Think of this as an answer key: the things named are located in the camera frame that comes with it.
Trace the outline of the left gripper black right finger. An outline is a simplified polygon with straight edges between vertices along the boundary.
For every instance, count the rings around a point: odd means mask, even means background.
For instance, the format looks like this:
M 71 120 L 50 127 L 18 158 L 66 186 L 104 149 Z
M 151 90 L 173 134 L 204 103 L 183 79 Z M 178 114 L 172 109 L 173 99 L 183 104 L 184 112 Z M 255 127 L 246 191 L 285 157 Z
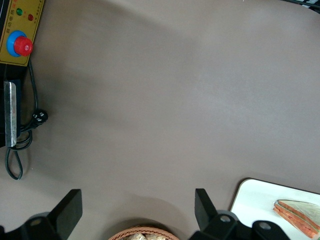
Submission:
M 194 214 L 198 227 L 203 231 L 218 212 L 204 188 L 195 189 Z

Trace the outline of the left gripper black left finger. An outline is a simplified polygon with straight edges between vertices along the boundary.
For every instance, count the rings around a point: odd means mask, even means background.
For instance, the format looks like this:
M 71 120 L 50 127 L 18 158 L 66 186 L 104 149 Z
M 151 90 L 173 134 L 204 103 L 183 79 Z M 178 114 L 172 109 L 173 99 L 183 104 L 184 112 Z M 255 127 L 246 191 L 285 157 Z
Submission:
M 82 215 L 82 191 L 72 189 L 49 213 L 49 222 L 59 236 L 70 236 Z

